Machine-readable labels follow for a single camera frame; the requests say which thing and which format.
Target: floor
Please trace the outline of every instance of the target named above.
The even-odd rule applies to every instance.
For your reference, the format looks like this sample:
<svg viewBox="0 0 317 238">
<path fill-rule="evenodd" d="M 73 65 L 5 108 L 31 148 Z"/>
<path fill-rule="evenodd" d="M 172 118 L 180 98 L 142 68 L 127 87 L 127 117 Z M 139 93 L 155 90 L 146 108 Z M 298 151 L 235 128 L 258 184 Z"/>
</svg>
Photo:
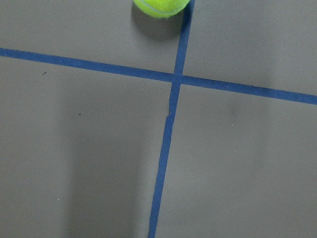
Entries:
<svg viewBox="0 0 317 238">
<path fill-rule="evenodd" d="M 317 1 L 0 3 L 0 237 L 317 237 Z"/>
</svg>

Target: yellow-green tennis ball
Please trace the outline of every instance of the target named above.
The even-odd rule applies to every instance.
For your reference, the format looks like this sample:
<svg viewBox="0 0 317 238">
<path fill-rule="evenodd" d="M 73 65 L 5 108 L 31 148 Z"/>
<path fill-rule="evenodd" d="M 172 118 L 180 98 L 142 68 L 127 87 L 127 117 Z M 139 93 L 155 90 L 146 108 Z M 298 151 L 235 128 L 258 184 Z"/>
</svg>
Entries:
<svg viewBox="0 0 317 238">
<path fill-rule="evenodd" d="M 133 0 L 139 9 L 155 18 L 168 18 L 183 10 L 190 0 Z"/>
</svg>

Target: gray floor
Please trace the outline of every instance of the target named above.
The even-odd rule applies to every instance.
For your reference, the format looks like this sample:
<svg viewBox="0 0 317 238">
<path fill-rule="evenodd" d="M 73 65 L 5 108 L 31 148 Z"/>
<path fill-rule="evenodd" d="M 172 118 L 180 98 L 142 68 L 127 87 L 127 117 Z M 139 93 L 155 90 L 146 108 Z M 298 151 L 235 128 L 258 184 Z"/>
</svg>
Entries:
<svg viewBox="0 0 317 238">
<path fill-rule="evenodd" d="M 184 75 L 317 96 L 317 2 L 196 0 Z M 173 73 L 183 13 L 0 2 L 0 48 Z M 146 238 L 171 84 L 0 57 L 0 237 Z M 317 237 L 317 107 L 181 86 L 158 238 Z"/>
</svg>

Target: tennis ball felt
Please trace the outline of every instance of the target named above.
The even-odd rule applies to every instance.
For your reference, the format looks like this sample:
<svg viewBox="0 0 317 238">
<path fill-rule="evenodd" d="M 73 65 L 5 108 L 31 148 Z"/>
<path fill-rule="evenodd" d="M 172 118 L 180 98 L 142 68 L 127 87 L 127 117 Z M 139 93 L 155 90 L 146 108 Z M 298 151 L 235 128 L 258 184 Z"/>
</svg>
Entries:
<svg viewBox="0 0 317 238">
<path fill-rule="evenodd" d="M 190 0 L 133 0 L 138 8 L 154 18 L 168 18 L 183 10 Z"/>
</svg>

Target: horizontal blue line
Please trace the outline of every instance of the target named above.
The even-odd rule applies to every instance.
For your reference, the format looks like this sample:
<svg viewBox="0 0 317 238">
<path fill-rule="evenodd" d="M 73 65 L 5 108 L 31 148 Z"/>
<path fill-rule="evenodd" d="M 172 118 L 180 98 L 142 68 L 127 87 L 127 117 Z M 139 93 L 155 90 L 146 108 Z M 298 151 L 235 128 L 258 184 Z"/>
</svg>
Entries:
<svg viewBox="0 0 317 238">
<path fill-rule="evenodd" d="M 17 51 L 11 49 L 0 48 L 0 56 L 10 57 L 22 60 L 31 60 L 37 62 L 51 63 L 69 67 L 83 68 L 93 71 L 101 71 L 107 73 L 122 74 L 135 76 L 140 78 L 154 79 L 165 82 L 172 82 L 177 77 L 177 82 L 185 85 L 204 87 L 210 89 L 218 89 L 229 92 L 244 93 L 268 98 L 276 98 L 293 102 L 301 102 L 317 105 L 317 96 L 304 93 L 289 92 L 277 89 L 255 87 L 245 84 L 223 82 L 205 78 L 174 75 L 172 73 L 164 73 L 147 69 L 133 68 L 127 66 L 119 66 L 108 63 L 93 62 L 88 60 L 73 59 L 60 56 L 44 55 L 39 53 Z"/>
<path fill-rule="evenodd" d="M 43 63 L 51 63 L 75 68 L 83 68 L 93 71 L 122 74 L 140 78 L 155 79 L 165 82 L 171 82 L 173 79 L 173 74 L 171 73 L 163 73 L 141 68 L 133 68 L 108 63 L 93 62 L 88 60 L 73 59 L 61 56 L 44 55 L 39 53 L 17 51 L 4 48 L 0 48 L 0 56 L 22 60 L 31 60 Z"/>
</svg>

